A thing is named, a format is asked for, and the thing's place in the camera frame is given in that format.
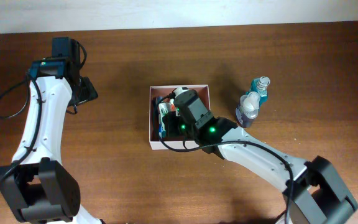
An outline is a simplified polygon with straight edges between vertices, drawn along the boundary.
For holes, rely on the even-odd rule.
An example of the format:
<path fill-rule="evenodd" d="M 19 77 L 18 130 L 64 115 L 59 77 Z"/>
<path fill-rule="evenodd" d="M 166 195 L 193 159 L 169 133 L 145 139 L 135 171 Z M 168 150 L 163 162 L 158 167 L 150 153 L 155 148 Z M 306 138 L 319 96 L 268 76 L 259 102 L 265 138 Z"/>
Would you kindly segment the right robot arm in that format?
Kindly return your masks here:
<path fill-rule="evenodd" d="M 196 90 L 177 88 L 166 96 L 180 115 L 178 129 L 195 150 L 249 169 L 278 189 L 285 211 L 277 223 L 345 223 L 358 203 L 335 167 L 321 156 L 307 161 L 259 141 L 233 121 L 214 117 Z"/>

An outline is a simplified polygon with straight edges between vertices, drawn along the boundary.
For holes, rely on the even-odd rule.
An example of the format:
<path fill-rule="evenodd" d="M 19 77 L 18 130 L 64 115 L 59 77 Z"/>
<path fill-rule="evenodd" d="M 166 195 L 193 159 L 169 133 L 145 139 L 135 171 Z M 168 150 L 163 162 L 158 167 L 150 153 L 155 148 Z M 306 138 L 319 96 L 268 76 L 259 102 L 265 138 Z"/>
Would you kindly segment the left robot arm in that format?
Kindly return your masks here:
<path fill-rule="evenodd" d="M 25 73 L 29 110 L 17 151 L 0 166 L 0 193 L 21 223 L 103 223 L 81 205 L 80 187 L 63 167 L 61 143 L 68 107 L 97 99 L 80 70 L 87 58 L 75 39 L 56 37 L 52 54 Z"/>

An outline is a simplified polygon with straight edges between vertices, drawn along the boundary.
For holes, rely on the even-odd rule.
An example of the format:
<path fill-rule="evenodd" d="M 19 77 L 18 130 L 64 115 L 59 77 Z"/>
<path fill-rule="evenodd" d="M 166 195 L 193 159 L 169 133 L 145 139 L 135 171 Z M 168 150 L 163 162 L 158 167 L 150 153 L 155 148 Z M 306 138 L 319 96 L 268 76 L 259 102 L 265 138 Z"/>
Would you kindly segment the blue white toothbrush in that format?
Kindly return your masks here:
<path fill-rule="evenodd" d="M 165 123 L 163 121 L 163 117 L 168 113 L 166 102 L 161 102 L 157 107 L 157 118 L 158 118 L 158 134 L 161 138 L 166 137 L 166 129 L 165 129 Z"/>

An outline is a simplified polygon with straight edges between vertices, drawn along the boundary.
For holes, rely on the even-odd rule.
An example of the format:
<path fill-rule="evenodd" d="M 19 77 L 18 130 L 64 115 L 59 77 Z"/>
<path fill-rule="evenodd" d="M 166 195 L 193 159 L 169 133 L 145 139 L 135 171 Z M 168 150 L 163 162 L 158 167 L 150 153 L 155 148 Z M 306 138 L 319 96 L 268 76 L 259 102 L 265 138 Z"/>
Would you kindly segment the dark blue foam pump bottle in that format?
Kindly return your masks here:
<path fill-rule="evenodd" d="M 236 118 L 240 126 L 249 128 L 259 114 L 260 95 L 252 91 L 240 97 L 236 108 Z"/>

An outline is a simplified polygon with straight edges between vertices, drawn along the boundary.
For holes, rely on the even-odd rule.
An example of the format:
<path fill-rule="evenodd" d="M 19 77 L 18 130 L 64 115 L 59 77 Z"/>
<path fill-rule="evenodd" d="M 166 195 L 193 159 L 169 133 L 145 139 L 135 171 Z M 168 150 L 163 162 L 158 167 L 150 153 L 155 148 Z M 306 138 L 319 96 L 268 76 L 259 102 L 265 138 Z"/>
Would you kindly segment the teal mouthwash bottle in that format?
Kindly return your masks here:
<path fill-rule="evenodd" d="M 269 77 L 262 76 L 260 78 L 255 78 L 250 84 L 248 93 L 254 91 L 260 95 L 259 106 L 262 106 L 268 100 L 268 91 L 267 88 L 270 85 Z"/>

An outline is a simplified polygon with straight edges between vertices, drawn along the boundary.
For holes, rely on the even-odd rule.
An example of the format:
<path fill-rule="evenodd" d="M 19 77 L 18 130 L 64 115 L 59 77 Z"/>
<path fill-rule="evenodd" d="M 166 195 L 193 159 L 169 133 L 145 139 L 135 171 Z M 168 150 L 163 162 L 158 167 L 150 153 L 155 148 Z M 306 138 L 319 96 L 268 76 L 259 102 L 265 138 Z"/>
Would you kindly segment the white green soap packet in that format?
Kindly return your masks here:
<path fill-rule="evenodd" d="M 162 116 L 165 116 L 169 112 L 176 113 L 177 109 L 174 104 L 169 102 L 161 102 L 158 104 L 158 113 Z"/>

